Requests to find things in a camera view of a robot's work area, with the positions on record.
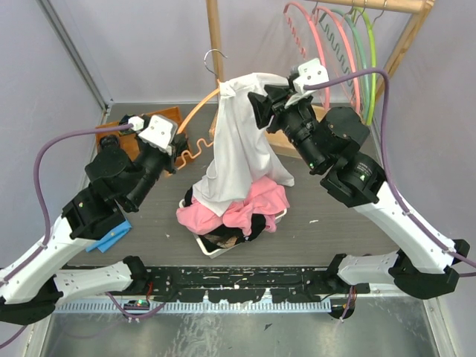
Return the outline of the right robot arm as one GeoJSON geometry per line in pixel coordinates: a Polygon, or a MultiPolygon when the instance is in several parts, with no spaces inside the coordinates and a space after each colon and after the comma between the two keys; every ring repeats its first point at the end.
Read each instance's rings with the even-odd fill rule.
{"type": "Polygon", "coordinates": [[[469,244],[437,235],[419,214],[404,209],[393,196],[384,169],[361,152],[370,130],[350,107],[331,108],[321,120],[311,97],[290,103],[286,85],[266,85],[265,94],[248,93],[259,129],[283,132],[321,186],[346,207],[366,216],[399,247],[383,255],[336,255],[326,270],[329,289],[342,293],[358,284],[392,284],[414,298],[427,300],[453,292],[460,275],[452,249],[468,254],[469,244]]]}

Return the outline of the light pink t shirt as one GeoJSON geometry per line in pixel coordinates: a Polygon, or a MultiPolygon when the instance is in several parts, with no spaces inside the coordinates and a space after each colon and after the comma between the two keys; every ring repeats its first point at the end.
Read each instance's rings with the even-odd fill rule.
{"type": "Polygon", "coordinates": [[[176,211],[178,223],[189,231],[205,235],[219,228],[237,228],[245,237],[265,230],[265,215],[278,215],[289,208],[284,186],[267,177],[254,182],[245,199],[231,203],[224,213],[215,213],[199,202],[190,188],[184,206],[176,211]]]}

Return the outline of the mint green hanger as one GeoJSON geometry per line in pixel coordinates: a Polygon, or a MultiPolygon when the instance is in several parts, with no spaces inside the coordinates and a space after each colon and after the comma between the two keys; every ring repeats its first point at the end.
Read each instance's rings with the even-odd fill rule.
{"type": "MultiPolygon", "coordinates": [[[[353,46],[353,52],[355,56],[356,70],[363,70],[371,67],[370,65],[370,46],[367,39],[367,31],[362,18],[358,19],[357,25],[352,23],[352,14],[349,11],[339,10],[337,8],[331,8],[338,14],[342,15],[346,20],[346,31],[350,40],[350,44],[353,46]]],[[[356,80],[349,80],[342,85],[343,93],[350,100],[352,105],[358,106],[359,114],[365,123],[365,115],[369,109],[368,90],[370,89],[370,82],[364,77],[360,77],[356,80]]]]}

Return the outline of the green plastic hanger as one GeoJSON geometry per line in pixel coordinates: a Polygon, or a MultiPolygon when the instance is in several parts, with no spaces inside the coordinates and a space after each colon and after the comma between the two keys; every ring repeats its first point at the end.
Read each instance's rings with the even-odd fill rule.
{"type": "MultiPolygon", "coordinates": [[[[377,56],[376,56],[376,42],[373,27],[375,24],[375,19],[371,22],[369,16],[366,13],[365,7],[356,7],[352,12],[352,23],[357,25],[358,19],[362,18],[366,31],[367,39],[370,46],[370,65],[372,68],[377,66],[377,56]]],[[[377,77],[376,74],[371,74],[364,77],[370,82],[370,89],[368,90],[368,101],[369,109],[365,115],[365,123],[370,126],[373,122],[373,115],[376,108],[376,90],[377,90],[377,77]]]]}

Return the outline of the salmon pink hanger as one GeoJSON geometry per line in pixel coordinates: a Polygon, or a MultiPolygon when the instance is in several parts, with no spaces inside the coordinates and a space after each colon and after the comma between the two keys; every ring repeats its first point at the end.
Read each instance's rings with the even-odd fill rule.
{"type": "Polygon", "coordinates": [[[346,20],[335,10],[318,2],[312,8],[312,20],[321,41],[327,67],[333,77],[356,70],[353,46],[345,28],[346,20]]]}

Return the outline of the white t shirt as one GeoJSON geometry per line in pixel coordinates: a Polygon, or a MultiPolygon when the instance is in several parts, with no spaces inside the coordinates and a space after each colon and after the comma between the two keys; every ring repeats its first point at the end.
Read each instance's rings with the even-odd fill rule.
{"type": "Polygon", "coordinates": [[[213,160],[193,185],[193,197],[217,216],[244,200],[263,176],[292,187],[294,176],[282,165],[264,131],[258,129],[248,93],[265,94],[265,84],[287,84],[276,74],[252,73],[219,84],[219,110],[213,160]]]}

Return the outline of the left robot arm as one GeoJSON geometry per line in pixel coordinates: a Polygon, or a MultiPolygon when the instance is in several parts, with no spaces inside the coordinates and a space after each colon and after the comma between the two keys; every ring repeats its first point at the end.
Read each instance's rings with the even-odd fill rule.
{"type": "Polygon", "coordinates": [[[139,210],[163,171],[176,171],[176,157],[186,143],[186,135],[177,134],[171,150],[163,152],[139,141],[139,154],[131,160],[116,136],[103,138],[99,153],[85,168],[89,185],[62,209],[50,239],[41,239],[1,270],[1,321],[26,326],[70,300],[104,292],[145,292],[149,274],[137,256],[71,275],[60,269],[82,250],[97,248],[106,237],[119,237],[124,214],[139,210]]]}

